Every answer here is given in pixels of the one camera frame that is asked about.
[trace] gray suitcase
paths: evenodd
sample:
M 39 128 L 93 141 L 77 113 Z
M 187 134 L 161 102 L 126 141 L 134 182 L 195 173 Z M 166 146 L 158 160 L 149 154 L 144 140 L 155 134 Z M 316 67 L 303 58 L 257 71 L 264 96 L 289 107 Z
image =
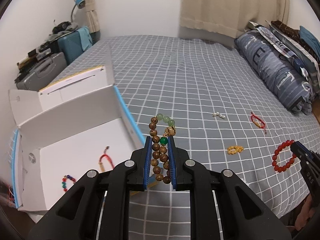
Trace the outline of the gray suitcase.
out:
M 17 83 L 18 89 L 39 91 L 46 87 L 67 67 L 63 52 L 52 54 L 36 64 L 29 74 Z

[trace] colorful bead bracelet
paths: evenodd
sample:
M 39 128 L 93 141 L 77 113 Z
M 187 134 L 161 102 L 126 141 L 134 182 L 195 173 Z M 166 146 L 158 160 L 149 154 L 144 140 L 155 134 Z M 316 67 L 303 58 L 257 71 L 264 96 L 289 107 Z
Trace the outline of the colorful bead bracelet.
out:
M 109 148 L 110 148 L 110 147 L 107 146 L 107 147 L 104 149 L 104 151 L 103 151 L 103 155 L 101 155 L 100 158 L 99 158 L 98 164 L 99 164 L 99 166 L 100 166 L 101 172 L 105 172 L 105 171 L 106 171 L 105 168 L 104 168 L 104 166 L 103 166 L 103 163 L 102 163 L 102 158 L 103 158 L 103 157 L 106 157 L 106 159 L 108 160 L 108 162 L 111 164 L 112 169 L 115 168 L 112 159 L 111 159 L 110 156 L 107 154 L 107 150 L 108 150 Z
M 286 163 L 286 165 L 284 166 L 278 166 L 277 165 L 277 158 L 278 158 L 278 155 L 279 153 L 285 149 L 287 146 L 291 146 L 292 143 L 294 143 L 294 140 L 286 140 L 286 142 L 283 142 L 281 145 L 278 146 L 278 148 L 275 150 L 275 155 L 273 155 L 272 157 L 272 166 L 274 166 L 274 170 L 277 171 L 277 172 L 282 172 L 282 171 L 286 171 L 288 168 L 290 168 L 290 166 L 294 163 L 294 159 L 297 157 L 294 153 L 292 154 L 292 158 L 290 158 L 290 160 Z
M 163 120 L 168 124 L 168 127 L 164 130 L 164 134 L 160 138 L 158 136 L 158 132 L 156 130 L 158 120 Z M 175 121 L 170 119 L 168 116 L 163 116 L 162 114 L 157 114 L 156 116 L 151 118 L 151 123 L 149 124 L 150 135 L 152 136 L 152 149 L 154 152 L 152 153 L 153 159 L 151 160 L 151 165 L 153 166 L 153 173 L 156 174 L 157 181 L 163 181 L 165 184 L 169 184 L 171 182 L 170 170 L 169 170 L 169 157 L 167 156 L 167 148 L 165 145 L 168 143 L 168 136 L 174 136 L 176 134 L 175 129 Z M 163 176 L 161 174 L 162 169 L 158 166 L 159 161 L 163 162 L 163 168 L 167 170 L 167 176 Z
M 70 180 L 73 182 L 73 184 L 76 183 L 76 179 L 75 179 L 75 178 L 71 177 L 70 175 L 65 175 L 65 176 L 62 178 L 62 188 L 63 188 L 63 191 L 64 191 L 64 192 L 67 192 L 67 191 L 68 191 L 67 186 L 66 186 L 66 181 L 67 181 L 67 179 L 70 179 Z

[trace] hand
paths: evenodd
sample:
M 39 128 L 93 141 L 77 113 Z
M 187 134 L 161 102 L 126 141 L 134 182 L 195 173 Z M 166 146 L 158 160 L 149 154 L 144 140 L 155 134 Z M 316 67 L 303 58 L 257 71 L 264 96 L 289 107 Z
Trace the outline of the hand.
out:
M 313 217 L 313 215 L 316 213 L 316 209 L 312 208 L 311 205 L 312 205 L 312 197 L 309 194 L 294 224 L 294 227 L 298 231 L 300 231 L 308 223 L 308 219 Z

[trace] blue lamp shade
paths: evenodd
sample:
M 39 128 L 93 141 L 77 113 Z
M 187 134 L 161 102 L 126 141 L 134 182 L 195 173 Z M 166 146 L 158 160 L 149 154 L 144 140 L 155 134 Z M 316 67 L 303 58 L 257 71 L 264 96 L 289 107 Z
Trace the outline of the blue lamp shade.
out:
M 73 22 L 73 11 L 75 10 L 76 6 L 79 9 L 82 9 L 85 6 L 85 0 L 74 0 L 74 1 L 75 1 L 76 4 L 75 4 L 75 6 L 73 7 L 73 9 L 71 11 L 71 17 L 70 17 L 71 22 Z
M 75 3 L 79 9 L 82 9 L 85 6 L 85 0 L 75 0 Z

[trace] gray plaid bedsheet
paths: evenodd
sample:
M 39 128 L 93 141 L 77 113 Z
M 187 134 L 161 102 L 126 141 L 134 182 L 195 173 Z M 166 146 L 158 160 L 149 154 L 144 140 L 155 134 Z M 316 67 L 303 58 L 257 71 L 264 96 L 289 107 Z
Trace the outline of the gray plaid bedsheet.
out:
M 313 115 L 293 115 L 268 90 L 237 50 L 221 44 L 160 36 L 124 36 L 99 41 L 56 80 L 105 62 L 113 68 L 124 101 L 142 133 L 157 113 L 175 119 L 177 147 L 208 169 L 233 170 L 278 216 L 296 207 L 308 188 L 295 164 L 276 173 L 271 156 L 287 139 L 318 151 L 320 129 Z M 267 124 L 267 135 L 251 121 L 251 111 Z M 213 117 L 213 112 L 226 119 Z M 160 121 L 161 134 L 165 125 Z M 244 147 L 236 155 L 227 148 Z M 281 165 L 289 150 L 279 157 Z M 159 183 L 130 200 L 130 239 L 190 239 L 189 193 Z

